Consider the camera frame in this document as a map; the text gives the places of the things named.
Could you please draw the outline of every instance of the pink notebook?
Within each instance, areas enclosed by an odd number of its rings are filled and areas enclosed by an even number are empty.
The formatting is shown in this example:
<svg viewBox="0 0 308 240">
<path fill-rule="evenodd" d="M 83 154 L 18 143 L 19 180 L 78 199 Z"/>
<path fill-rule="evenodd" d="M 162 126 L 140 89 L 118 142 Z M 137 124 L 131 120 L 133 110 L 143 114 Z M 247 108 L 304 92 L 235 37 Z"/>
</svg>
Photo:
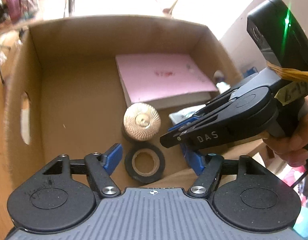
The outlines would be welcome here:
<svg viewBox="0 0 308 240">
<path fill-rule="evenodd" d="M 216 86 L 187 54 L 125 54 L 116 62 L 127 106 L 144 102 L 156 109 L 202 103 Z"/>
</svg>

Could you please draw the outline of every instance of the pink object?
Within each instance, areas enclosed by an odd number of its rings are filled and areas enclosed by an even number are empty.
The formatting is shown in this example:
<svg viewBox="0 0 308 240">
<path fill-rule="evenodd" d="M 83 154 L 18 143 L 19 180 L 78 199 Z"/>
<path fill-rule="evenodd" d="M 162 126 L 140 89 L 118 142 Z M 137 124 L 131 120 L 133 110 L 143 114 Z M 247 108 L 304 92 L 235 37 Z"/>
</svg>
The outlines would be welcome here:
<svg viewBox="0 0 308 240">
<path fill-rule="evenodd" d="M 301 173 L 304 173 L 306 171 L 304 166 L 299 166 L 297 168 L 293 168 L 294 171 L 299 171 Z"/>
<path fill-rule="evenodd" d="M 131 103 L 217 91 L 187 54 L 117 55 L 116 62 Z"/>
<path fill-rule="evenodd" d="M 282 181 L 284 181 L 288 186 L 293 185 L 293 183 L 296 181 L 294 176 L 295 170 L 291 169 L 283 178 Z"/>
<path fill-rule="evenodd" d="M 299 198 L 300 198 L 300 202 L 302 203 L 302 206 L 306 207 L 307 198 L 303 194 L 300 194 Z"/>
<path fill-rule="evenodd" d="M 6 0 L 6 3 L 11 21 L 13 23 L 17 22 L 22 16 L 20 0 Z"/>
</svg>

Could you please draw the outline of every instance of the cardboard box flap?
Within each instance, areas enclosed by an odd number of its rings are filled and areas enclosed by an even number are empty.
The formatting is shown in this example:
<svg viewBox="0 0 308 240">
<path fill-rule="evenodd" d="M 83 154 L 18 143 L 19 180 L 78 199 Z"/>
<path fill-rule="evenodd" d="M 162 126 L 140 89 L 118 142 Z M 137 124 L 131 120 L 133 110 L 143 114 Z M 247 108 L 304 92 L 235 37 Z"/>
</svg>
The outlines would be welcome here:
<svg viewBox="0 0 308 240">
<path fill-rule="evenodd" d="M 29 171 L 38 170 L 44 165 L 40 118 L 42 70 L 30 33 L 25 34 L 23 41 L 24 44 L 16 56 L 17 61 L 11 70 L 4 112 L 4 142 L 14 187 L 29 177 Z M 29 145 L 21 136 L 20 116 L 24 93 L 30 100 Z"/>
<path fill-rule="evenodd" d="M 30 27 L 40 62 L 73 56 L 189 53 L 206 27 L 148 16 L 65 18 Z"/>
<path fill-rule="evenodd" d="M 231 86 L 242 80 L 241 73 L 235 68 L 222 44 L 208 28 L 205 29 L 190 55 L 211 79 L 215 71 L 220 70 L 225 76 L 225 81 Z"/>
</svg>

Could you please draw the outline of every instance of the black cable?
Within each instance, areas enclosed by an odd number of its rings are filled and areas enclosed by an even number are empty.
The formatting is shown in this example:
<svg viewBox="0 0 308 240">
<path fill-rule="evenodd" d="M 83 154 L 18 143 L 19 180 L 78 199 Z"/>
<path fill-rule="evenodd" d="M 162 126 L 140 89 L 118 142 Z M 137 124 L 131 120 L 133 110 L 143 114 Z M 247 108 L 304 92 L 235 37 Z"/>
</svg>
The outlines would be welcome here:
<svg viewBox="0 0 308 240">
<path fill-rule="evenodd" d="M 296 181 L 293 183 L 293 185 L 291 185 L 291 188 L 294 188 L 294 187 L 295 187 L 298 183 L 300 183 L 300 182 L 303 180 L 303 178 L 305 178 L 307 175 L 308 175 L 308 170 L 305 171 L 305 172 L 298 178 L 298 180 L 296 180 Z"/>
</svg>

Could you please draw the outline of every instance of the green light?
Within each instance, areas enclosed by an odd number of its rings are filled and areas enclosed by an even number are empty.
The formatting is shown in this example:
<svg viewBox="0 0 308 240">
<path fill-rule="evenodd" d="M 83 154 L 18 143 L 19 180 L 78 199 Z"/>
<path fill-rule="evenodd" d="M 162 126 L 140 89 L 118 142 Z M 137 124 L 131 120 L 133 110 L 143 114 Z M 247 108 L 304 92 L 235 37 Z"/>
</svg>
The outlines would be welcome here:
<svg viewBox="0 0 308 240">
<path fill-rule="evenodd" d="M 287 15 L 286 15 L 286 18 L 285 18 L 285 28 L 284 28 L 283 40 L 282 40 L 282 44 L 281 44 L 281 57 L 284 57 L 284 54 L 285 54 L 285 47 L 286 47 L 287 36 L 288 36 L 288 31 L 289 31 L 288 27 L 290 27 L 290 22 L 291 22 L 289 20 L 290 7 L 291 7 L 291 4 L 289 3 Z"/>
</svg>

